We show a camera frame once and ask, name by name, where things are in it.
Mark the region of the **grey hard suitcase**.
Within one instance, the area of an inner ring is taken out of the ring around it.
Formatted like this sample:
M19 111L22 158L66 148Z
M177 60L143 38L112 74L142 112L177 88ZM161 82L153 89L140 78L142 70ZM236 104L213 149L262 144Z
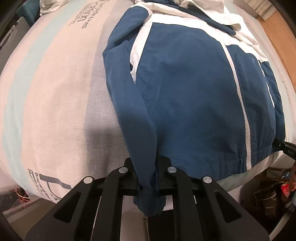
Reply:
M1 40L0 51L0 73L3 71L10 55L13 53L19 42L30 29L27 20L22 16L13 25L4 38Z

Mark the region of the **wooden headboard panel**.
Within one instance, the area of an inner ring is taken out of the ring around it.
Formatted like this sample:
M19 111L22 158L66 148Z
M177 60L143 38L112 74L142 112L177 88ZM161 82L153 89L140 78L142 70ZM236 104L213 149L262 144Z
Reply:
M260 16L257 17L257 20L280 56L295 89L296 42L294 34L278 11L275 11L267 20L263 20Z

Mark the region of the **blue and white hooded jacket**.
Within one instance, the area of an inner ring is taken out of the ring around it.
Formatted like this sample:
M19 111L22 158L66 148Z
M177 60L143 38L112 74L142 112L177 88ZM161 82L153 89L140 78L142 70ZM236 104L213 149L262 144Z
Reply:
M281 95L243 18L223 1L135 1L103 51L107 88L139 181L160 213L158 155L194 178L245 173L285 139Z

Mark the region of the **cream crumpled garment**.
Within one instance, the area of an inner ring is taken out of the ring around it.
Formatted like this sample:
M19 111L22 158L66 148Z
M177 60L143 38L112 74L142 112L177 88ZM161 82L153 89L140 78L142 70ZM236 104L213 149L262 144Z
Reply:
M52 13L71 0L40 0L40 15Z

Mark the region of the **striped bed mattress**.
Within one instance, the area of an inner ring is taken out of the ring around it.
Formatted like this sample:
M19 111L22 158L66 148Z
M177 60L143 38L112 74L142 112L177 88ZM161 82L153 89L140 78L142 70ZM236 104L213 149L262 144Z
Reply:
M70 1L42 15L11 54L1 74L1 168L30 193L58 202L85 176L105 177L130 157L103 51L134 3ZM284 141L294 142L292 83L255 39L281 95ZM277 159L273 152L245 173L217 181L232 190Z

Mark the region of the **beige right curtain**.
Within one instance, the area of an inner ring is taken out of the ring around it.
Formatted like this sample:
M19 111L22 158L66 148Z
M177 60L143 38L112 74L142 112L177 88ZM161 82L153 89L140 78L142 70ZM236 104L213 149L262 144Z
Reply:
M276 8L269 0L244 0L264 21L268 20Z

